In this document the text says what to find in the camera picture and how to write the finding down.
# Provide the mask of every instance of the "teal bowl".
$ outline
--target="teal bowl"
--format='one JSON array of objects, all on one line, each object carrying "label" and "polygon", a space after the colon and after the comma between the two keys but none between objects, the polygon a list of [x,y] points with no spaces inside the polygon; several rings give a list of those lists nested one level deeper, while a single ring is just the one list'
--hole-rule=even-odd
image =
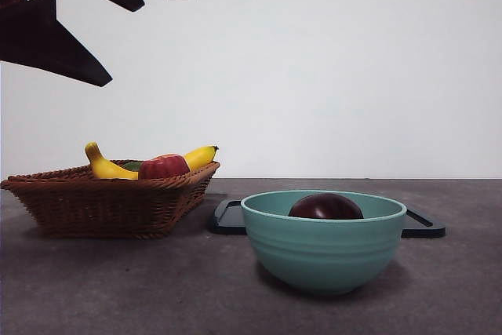
[{"label": "teal bowl", "polygon": [[[355,202],[363,219],[289,217],[307,195],[332,192]],[[241,201],[246,233],[258,260],[289,285],[317,294],[342,294],[364,285],[392,260],[401,240],[406,207],[375,195],[292,190],[251,195]]]}]

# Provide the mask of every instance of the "wicker basket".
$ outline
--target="wicker basket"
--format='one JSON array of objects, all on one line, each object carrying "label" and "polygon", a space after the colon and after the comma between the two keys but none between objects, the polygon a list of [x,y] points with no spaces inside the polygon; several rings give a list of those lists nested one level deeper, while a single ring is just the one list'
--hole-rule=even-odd
[{"label": "wicker basket", "polygon": [[[123,164],[134,160],[113,160]],[[204,198],[219,162],[181,176],[99,180],[90,166],[11,176],[11,191],[50,237],[161,238]]]}]

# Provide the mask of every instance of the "red apple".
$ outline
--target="red apple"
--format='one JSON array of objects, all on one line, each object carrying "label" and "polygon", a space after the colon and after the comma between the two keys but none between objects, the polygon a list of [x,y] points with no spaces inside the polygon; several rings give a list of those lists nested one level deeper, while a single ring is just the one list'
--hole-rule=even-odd
[{"label": "red apple", "polygon": [[168,178],[188,172],[190,172],[190,168],[185,158],[182,155],[169,153],[143,161],[140,165],[138,179]]}]

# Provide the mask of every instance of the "gray countertop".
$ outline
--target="gray countertop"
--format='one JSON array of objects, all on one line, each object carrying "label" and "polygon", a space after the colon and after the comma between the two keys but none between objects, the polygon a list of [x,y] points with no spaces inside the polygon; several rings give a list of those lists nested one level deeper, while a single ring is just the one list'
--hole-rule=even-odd
[{"label": "gray countertop", "polygon": [[[446,224],[375,280],[314,297],[208,222],[226,198],[319,188],[387,196]],[[166,238],[47,239],[2,191],[2,335],[502,333],[502,180],[213,179]]]}]

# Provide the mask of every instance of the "yellow banana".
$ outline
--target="yellow banana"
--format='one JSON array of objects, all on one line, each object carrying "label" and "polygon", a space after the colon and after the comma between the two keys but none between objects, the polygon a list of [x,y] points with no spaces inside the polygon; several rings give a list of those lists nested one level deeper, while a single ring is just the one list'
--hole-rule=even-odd
[{"label": "yellow banana", "polygon": [[137,180],[138,172],[131,172],[117,164],[106,160],[100,152],[95,141],[91,141],[85,146],[85,154],[91,163],[91,169],[95,178],[125,178],[127,180]]},{"label": "yellow banana", "polygon": [[190,171],[197,170],[209,164],[213,159],[218,147],[216,145],[206,145],[183,155]]}]

